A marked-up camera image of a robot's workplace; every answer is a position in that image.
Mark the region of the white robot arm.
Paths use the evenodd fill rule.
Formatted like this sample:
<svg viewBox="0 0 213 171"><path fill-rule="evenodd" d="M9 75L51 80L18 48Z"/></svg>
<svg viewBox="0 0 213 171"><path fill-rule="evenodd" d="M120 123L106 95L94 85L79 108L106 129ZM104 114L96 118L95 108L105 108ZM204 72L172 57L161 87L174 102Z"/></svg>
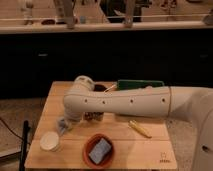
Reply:
<svg viewBox="0 0 213 171"><path fill-rule="evenodd" d="M213 171L213 88L161 86L110 92L94 88L88 76L74 80L63 96L64 115L57 122L61 133L86 112L172 117L191 122L197 129L191 171Z"/></svg>

